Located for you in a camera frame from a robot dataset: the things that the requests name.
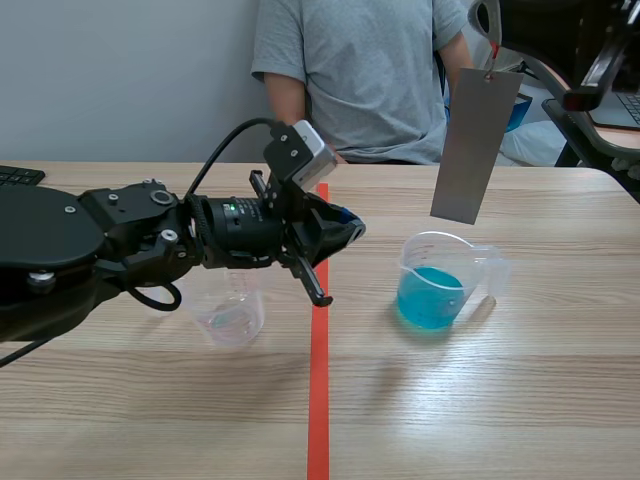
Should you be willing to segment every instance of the gray card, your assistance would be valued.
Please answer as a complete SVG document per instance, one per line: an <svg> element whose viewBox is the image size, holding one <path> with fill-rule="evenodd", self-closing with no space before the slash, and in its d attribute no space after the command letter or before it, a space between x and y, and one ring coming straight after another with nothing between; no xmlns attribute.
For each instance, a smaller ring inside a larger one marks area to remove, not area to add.
<svg viewBox="0 0 640 480"><path fill-rule="evenodd" d="M473 225L480 212L523 75L462 69L431 216Z"/></svg>

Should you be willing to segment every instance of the blue liquid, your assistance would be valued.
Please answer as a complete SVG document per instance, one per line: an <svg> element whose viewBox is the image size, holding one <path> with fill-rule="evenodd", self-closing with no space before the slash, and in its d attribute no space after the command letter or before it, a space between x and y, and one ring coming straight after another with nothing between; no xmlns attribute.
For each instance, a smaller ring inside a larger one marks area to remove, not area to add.
<svg viewBox="0 0 640 480"><path fill-rule="evenodd" d="M442 270L419 267L415 272L437 285L462 288L460 281ZM398 289L398 308L412 324L431 330L451 326L465 304L464 290L435 287L411 273L403 274Z"/></svg>

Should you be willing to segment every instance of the cup handle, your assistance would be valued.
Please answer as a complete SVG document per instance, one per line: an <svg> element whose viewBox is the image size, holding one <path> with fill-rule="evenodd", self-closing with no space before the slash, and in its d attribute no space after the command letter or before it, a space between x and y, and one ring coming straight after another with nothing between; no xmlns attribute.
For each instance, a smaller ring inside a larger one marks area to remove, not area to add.
<svg viewBox="0 0 640 480"><path fill-rule="evenodd" d="M478 259L484 260L488 275L488 294L490 297L502 296L511 278L511 262L502 258L500 250L496 247L473 247Z"/></svg>

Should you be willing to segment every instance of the table surface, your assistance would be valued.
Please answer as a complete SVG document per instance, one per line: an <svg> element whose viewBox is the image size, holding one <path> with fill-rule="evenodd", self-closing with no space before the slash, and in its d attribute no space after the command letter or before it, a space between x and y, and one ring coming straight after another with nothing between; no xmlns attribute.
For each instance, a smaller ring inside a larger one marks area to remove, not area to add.
<svg viewBox="0 0 640 480"><path fill-rule="evenodd" d="M73 193L150 176L183 193L199 168L29 167ZM250 168L215 166L202 193L250 194ZM477 225L458 225L429 217L436 175L328 178L368 227L331 260L331 478L637 479L638 205L598 171L497 168ZM474 294L446 338L394 314L396 259L426 230L513 261L507 294ZM244 349L212 349L186 313L150 318L123 295L0 372L2 478L306 478L311 307L287 271L266 275L266 324Z"/></svg>

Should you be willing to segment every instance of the measuring cup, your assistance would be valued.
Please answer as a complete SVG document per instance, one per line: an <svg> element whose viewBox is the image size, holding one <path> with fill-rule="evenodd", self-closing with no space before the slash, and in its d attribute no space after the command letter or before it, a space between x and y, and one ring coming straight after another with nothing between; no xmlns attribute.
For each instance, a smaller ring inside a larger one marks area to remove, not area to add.
<svg viewBox="0 0 640 480"><path fill-rule="evenodd" d="M497 248L442 232L410 238L400 268L398 309L410 323L427 329L451 326L484 279L489 295L500 296L511 274L511 264Z"/></svg>
<svg viewBox="0 0 640 480"><path fill-rule="evenodd" d="M185 277L185 305L214 345L239 347L264 325L265 311L258 272L194 268Z"/></svg>

